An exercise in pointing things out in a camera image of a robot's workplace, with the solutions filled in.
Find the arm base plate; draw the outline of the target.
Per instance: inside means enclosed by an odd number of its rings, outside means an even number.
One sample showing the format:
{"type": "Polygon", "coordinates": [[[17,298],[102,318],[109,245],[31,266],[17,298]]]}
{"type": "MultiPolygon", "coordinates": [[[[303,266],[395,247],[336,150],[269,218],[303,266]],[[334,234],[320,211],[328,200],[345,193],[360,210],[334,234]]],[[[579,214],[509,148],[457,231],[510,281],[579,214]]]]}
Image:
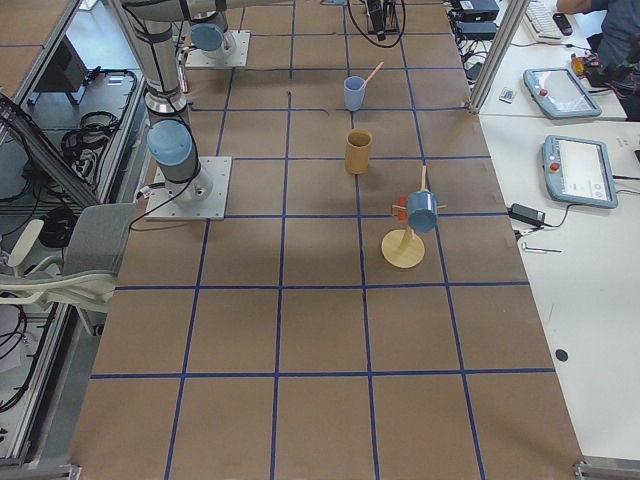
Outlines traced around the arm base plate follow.
{"type": "Polygon", "coordinates": [[[223,220],[231,177],[230,156],[203,156],[201,170],[182,192],[169,182],[149,194],[145,214],[154,221],[223,220]]]}
{"type": "Polygon", "coordinates": [[[197,25],[191,31],[193,48],[186,60],[188,69],[244,68],[250,43],[248,30],[223,32],[216,25],[197,25]]]}

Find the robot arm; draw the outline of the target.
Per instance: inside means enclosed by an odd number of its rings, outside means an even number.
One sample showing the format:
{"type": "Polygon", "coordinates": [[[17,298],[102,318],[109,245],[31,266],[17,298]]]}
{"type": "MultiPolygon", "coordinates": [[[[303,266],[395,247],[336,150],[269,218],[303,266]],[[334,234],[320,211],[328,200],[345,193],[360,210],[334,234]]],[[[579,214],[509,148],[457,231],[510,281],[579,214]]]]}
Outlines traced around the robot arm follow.
{"type": "Polygon", "coordinates": [[[234,50],[226,11],[266,6],[266,1],[116,1],[121,23],[146,80],[150,129],[148,149],[164,175],[169,197],[179,204],[202,204],[213,179],[199,159],[190,127],[188,100],[179,79],[173,24],[187,22],[200,50],[228,55],[234,50]]]}

